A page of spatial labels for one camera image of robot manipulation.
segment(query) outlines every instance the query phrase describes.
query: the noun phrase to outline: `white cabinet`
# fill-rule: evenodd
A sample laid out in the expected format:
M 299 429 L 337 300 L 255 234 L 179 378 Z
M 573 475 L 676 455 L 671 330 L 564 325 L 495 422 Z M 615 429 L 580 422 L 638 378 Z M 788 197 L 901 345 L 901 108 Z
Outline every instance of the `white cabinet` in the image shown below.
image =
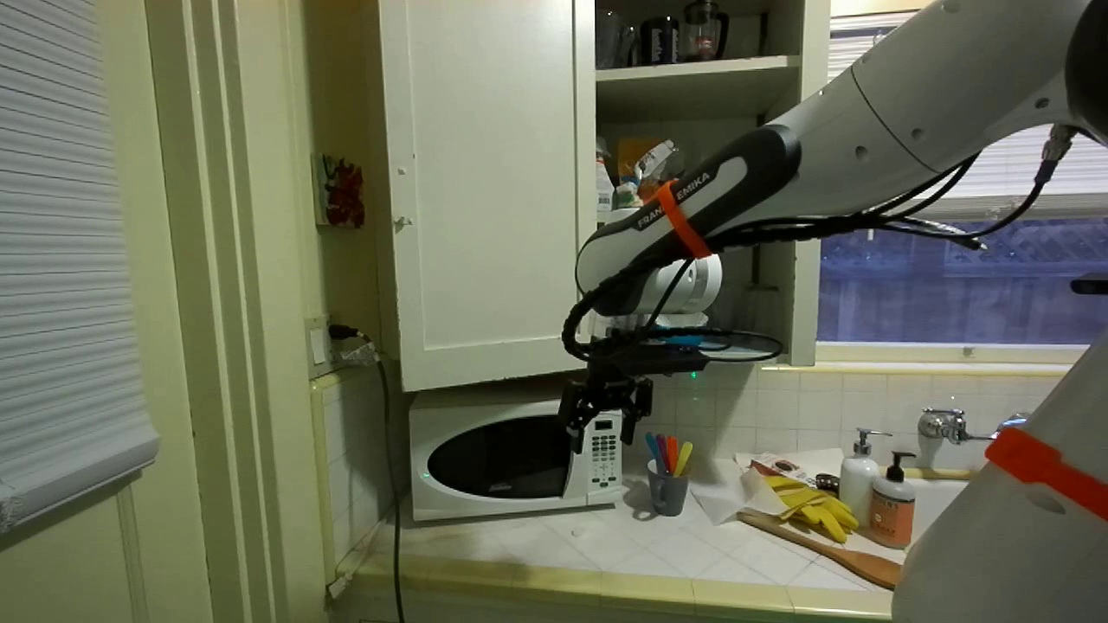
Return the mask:
M 594 29 L 650 37 L 643 25 L 671 16 L 683 42 L 685 8 L 688 0 L 594 0 Z M 696 166 L 824 82 L 826 0 L 710 0 L 710 10 L 728 16 L 719 60 L 666 66 L 615 60 L 594 69 L 594 132 L 614 159 L 609 170 L 626 170 L 638 148 L 661 138 L 676 138 L 683 163 Z M 818 242 L 722 252 L 722 295 L 710 315 L 718 330 L 776 336 L 791 365 L 810 360 Z
M 401 387 L 573 370 L 577 8 L 382 0 L 378 21 Z

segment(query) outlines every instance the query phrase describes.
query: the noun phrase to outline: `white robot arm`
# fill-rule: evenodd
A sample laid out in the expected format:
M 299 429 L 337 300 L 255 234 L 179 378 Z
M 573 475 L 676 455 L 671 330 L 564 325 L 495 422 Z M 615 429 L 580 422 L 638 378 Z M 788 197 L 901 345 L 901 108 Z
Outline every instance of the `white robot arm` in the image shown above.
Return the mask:
M 731 141 L 638 216 L 601 226 L 577 250 L 580 300 L 562 336 L 569 352 L 589 360 L 589 378 L 569 390 L 569 429 L 600 410 L 626 410 L 626 395 L 643 395 L 643 373 L 705 365 L 696 345 L 712 336 L 661 333 L 653 321 L 577 344 L 589 312 L 643 312 L 661 265 L 853 228 L 984 247 L 1038 197 L 1073 132 L 1108 138 L 1105 32 L 1108 0 L 935 0 L 821 95 Z M 984 145 L 1029 126 L 1055 132 L 1014 216 L 984 232 L 922 217 Z M 745 351 L 768 358 L 776 344 L 746 339 Z

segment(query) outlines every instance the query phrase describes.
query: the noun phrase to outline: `kitchen counter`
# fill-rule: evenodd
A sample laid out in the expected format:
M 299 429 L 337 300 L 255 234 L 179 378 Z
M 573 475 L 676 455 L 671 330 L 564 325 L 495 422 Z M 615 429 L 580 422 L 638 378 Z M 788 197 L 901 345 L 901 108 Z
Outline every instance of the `kitchen counter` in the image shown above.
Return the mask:
M 408 610 L 420 610 L 420 599 L 438 603 L 408 620 L 436 620 L 434 611 L 445 610 L 450 616 L 438 620 L 464 620 L 445 607 L 450 596 L 483 603 L 483 620 L 487 610 L 513 620 L 516 607 L 525 620 L 539 620 L 539 607 L 562 620 L 633 611 L 638 623 L 650 611 L 656 620 L 676 611 L 683 620 L 890 620 L 894 593 L 745 522 L 712 526 L 696 500 L 683 517 L 638 519 L 633 508 L 638 503 L 619 503 L 589 512 L 405 526 L 405 603 Z M 902 550 L 866 537 L 853 537 L 847 548 L 902 562 Z M 391 611 L 389 537 L 356 567 L 340 611 L 374 620 L 368 610 L 378 620 Z

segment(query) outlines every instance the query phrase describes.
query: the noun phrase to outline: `shelf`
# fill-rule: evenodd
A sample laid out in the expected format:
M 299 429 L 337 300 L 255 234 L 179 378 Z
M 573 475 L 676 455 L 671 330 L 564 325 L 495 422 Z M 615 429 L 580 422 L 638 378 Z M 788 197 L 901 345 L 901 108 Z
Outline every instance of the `shelf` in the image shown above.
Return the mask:
M 600 69 L 594 95 L 619 122 L 751 117 L 797 102 L 797 54 L 751 54 L 718 61 Z

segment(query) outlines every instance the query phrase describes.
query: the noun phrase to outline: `dish soap bottle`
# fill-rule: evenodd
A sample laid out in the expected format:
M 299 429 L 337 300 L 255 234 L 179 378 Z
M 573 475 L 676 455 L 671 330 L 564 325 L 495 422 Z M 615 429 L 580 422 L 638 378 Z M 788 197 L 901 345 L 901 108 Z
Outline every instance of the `dish soap bottle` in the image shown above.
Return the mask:
M 858 526 L 868 526 L 868 494 L 879 479 L 879 463 L 868 458 L 871 429 L 858 429 L 855 455 L 841 459 L 838 500 L 855 512 Z
M 887 467 L 887 479 L 871 480 L 868 526 L 863 530 L 868 539 L 894 550 L 909 548 L 915 530 L 915 490 L 909 483 L 902 483 L 902 458 L 915 455 L 896 451 L 894 463 Z

